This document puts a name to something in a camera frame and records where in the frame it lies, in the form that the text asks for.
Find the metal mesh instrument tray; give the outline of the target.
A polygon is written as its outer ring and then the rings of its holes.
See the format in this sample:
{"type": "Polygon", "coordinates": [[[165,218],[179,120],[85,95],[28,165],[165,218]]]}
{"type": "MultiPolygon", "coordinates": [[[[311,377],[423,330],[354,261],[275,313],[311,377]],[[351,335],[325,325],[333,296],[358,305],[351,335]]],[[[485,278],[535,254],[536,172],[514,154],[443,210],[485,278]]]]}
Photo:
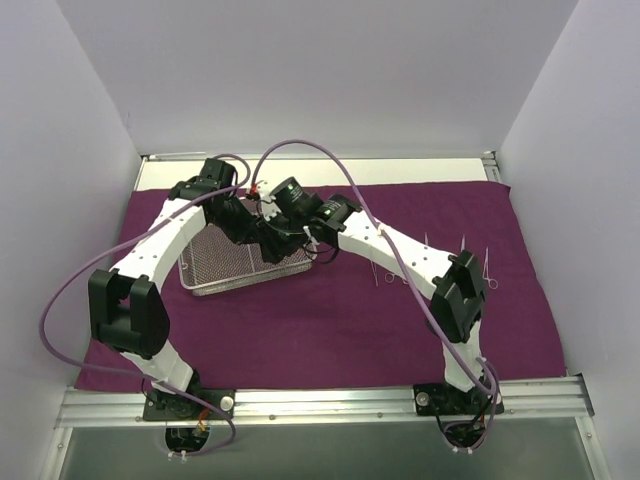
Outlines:
{"type": "Polygon", "coordinates": [[[200,231],[182,251],[180,282],[194,296],[207,296],[304,273],[312,262],[303,251],[275,265],[257,244],[236,245],[217,227],[200,231]]]}

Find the steel probe rod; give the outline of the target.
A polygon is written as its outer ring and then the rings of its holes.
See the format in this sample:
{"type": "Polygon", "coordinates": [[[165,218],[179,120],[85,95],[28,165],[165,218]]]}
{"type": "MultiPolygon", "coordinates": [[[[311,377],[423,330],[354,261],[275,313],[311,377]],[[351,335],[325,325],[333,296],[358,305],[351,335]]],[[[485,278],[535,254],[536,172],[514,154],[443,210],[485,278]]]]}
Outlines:
{"type": "Polygon", "coordinates": [[[378,280],[376,264],[373,261],[370,261],[370,266],[371,266],[371,270],[372,270],[374,284],[375,284],[376,287],[378,287],[379,286],[379,280],[378,280]]]}

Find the purple cloth wrap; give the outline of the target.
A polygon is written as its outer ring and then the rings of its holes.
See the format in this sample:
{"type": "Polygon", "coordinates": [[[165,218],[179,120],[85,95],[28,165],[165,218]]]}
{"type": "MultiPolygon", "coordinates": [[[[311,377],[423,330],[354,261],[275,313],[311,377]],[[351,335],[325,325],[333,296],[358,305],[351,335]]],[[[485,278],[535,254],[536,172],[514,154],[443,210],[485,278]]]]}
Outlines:
{"type": "MultiPolygon", "coordinates": [[[[360,188],[373,214],[429,245],[466,249],[499,282],[488,293],[480,340],[503,380],[561,377],[560,336],[505,185],[438,182],[360,188]]],[[[323,389],[439,382],[444,359],[410,289],[341,253],[328,265],[197,297],[172,269],[161,296],[170,340],[208,388],[323,389]]]]}

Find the steel scissors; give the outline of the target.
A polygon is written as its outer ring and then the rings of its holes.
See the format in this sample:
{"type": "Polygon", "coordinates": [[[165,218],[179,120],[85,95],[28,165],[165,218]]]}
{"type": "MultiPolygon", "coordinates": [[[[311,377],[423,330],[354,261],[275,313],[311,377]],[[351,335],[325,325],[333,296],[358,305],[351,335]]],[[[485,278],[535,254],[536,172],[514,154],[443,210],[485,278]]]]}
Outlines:
{"type": "Polygon", "coordinates": [[[497,290],[499,288],[499,282],[491,276],[489,260],[489,248],[486,247],[483,263],[483,278],[491,290],[497,290]]]}

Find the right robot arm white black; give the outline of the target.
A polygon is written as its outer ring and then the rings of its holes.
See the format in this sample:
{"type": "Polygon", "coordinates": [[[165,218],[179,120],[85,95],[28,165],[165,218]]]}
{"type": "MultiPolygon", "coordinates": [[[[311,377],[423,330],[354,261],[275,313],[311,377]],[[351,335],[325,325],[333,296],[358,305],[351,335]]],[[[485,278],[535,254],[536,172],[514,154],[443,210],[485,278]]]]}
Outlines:
{"type": "Polygon", "coordinates": [[[251,186],[263,224],[281,239],[302,246],[324,243],[358,255],[404,281],[416,295],[430,329],[442,342],[444,400],[455,412],[469,411],[496,378],[481,353],[479,332],[487,285],[478,258],[432,248],[377,219],[363,197],[310,194],[293,177],[272,186],[251,186]]]}

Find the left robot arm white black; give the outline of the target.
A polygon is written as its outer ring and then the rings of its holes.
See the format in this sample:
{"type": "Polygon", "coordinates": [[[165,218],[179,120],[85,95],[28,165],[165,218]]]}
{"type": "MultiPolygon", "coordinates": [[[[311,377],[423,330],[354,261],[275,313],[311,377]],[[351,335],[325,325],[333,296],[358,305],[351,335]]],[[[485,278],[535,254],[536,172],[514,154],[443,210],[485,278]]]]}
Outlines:
{"type": "Polygon", "coordinates": [[[249,239],[255,217],[236,195],[237,170],[230,155],[205,160],[200,173],[177,183],[147,232],[108,270],[89,278],[92,338],[120,353],[167,392],[165,405],[179,419],[194,417],[202,405],[194,369],[169,341],[170,320],[162,286],[190,241],[215,225],[235,243],[249,239]]]}

